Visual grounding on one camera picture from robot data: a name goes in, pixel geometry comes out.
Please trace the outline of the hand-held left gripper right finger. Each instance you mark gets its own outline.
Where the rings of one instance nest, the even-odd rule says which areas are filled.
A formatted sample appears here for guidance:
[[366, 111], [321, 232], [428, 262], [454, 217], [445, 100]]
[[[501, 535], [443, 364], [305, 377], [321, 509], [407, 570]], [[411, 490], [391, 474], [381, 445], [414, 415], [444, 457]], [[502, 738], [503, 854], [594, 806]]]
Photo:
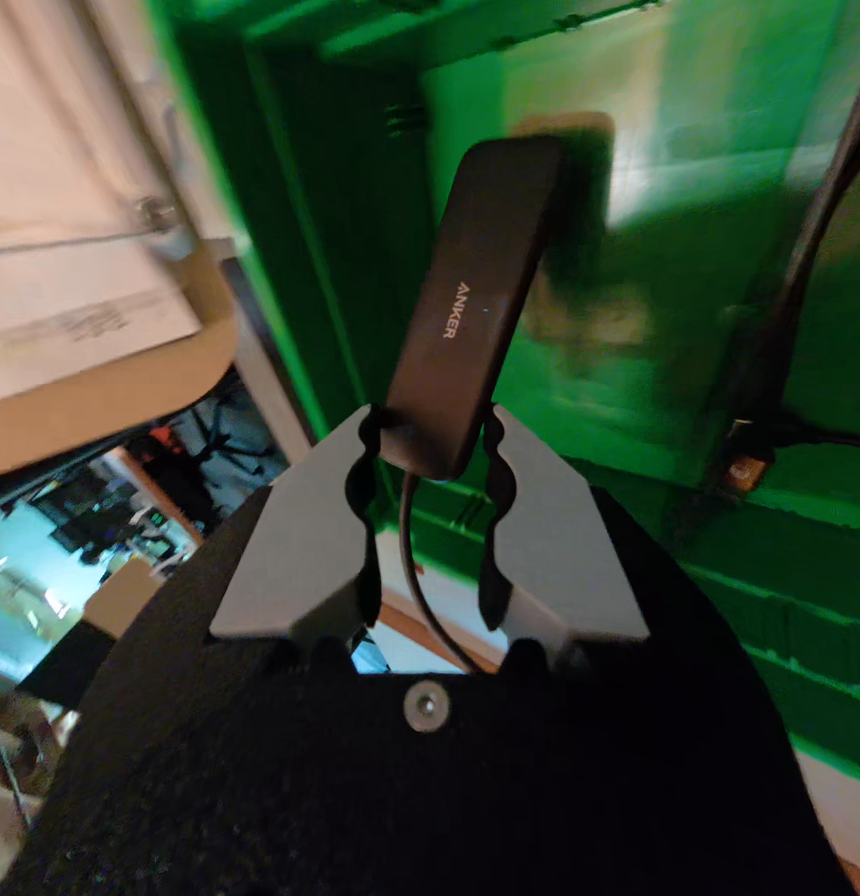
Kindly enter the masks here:
[[493, 504], [479, 572], [488, 631], [550, 663], [575, 644], [642, 644], [649, 629], [586, 478], [502, 405], [483, 427]]

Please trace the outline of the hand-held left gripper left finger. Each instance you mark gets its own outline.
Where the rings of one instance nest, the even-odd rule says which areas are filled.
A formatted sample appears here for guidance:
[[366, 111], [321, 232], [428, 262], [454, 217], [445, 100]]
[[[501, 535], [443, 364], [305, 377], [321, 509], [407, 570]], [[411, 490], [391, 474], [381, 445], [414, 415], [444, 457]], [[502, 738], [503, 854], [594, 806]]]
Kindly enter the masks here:
[[355, 411], [270, 487], [211, 625], [220, 641], [282, 639], [310, 652], [374, 626], [381, 573], [370, 506], [380, 410]]

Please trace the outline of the black usb hub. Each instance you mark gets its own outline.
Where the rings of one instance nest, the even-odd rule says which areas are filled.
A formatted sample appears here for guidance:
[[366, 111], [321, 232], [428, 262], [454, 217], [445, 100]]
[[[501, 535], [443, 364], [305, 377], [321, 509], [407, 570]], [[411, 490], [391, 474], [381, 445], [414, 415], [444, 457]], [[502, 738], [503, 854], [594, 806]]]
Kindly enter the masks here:
[[382, 412], [380, 455], [404, 473], [466, 470], [569, 171], [553, 135], [486, 140], [458, 164]]

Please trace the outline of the brown cardboard box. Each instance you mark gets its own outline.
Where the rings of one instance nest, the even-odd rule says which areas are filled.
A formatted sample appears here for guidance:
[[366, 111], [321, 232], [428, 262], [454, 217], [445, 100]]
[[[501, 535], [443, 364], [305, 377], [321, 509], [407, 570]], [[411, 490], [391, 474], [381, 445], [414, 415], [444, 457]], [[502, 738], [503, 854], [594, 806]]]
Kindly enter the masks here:
[[130, 559], [88, 599], [80, 620], [118, 641], [166, 580], [142, 559]]

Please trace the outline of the wooden round-cornered table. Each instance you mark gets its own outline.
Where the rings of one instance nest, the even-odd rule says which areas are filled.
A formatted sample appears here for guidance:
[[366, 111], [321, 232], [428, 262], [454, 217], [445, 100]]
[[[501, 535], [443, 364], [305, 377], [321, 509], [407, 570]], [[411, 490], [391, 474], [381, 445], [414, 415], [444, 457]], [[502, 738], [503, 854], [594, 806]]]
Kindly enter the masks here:
[[175, 265], [200, 331], [0, 401], [0, 476], [44, 462], [202, 398], [233, 364], [236, 303], [220, 263], [230, 238], [206, 239]]

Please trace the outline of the white printed paper sheet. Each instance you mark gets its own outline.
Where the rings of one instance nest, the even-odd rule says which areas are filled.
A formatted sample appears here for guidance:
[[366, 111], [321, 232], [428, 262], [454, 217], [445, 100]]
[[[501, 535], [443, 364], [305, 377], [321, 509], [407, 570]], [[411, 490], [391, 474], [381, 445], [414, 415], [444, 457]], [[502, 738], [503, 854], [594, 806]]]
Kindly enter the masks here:
[[0, 2], [0, 344], [82, 309], [145, 348], [200, 330], [159, 256], [161, 184], [69, 2]]

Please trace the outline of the green metal cabinet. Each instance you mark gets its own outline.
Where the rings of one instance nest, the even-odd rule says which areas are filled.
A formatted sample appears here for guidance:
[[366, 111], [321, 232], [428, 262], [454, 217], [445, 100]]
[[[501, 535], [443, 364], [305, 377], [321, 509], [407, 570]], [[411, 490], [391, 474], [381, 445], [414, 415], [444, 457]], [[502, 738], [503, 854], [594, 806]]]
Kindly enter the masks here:
[[860, 438], [860, 172], [798, 299], [860, 91], [860, 2], [146, 2], [318, 439], [380, 404], [458, 163], [564, 136], [588, 171], [495, 399], [738, 634], [795, 745], [860, 777], [860, 447], [719, 463], [746, 385]]

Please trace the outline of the white banner with metal eyelet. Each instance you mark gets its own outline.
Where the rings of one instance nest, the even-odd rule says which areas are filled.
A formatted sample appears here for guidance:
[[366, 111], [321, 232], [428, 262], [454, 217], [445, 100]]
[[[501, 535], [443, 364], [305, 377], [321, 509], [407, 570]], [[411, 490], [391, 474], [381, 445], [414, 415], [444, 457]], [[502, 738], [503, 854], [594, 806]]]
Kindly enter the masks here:
[[199, 237], [185, 207], [174, 173], [145, 116], [140, 96], [126, 76], [92, 2], [70, 2], [88, 47], [102, 72], [111, 101], [121, 114], [128, 136], [116, 137], [120, 149], [130, 151], [126, 161], [137, 191], [125, 201], [148, 252], [161, 263], [178, 267], [199, 246]]

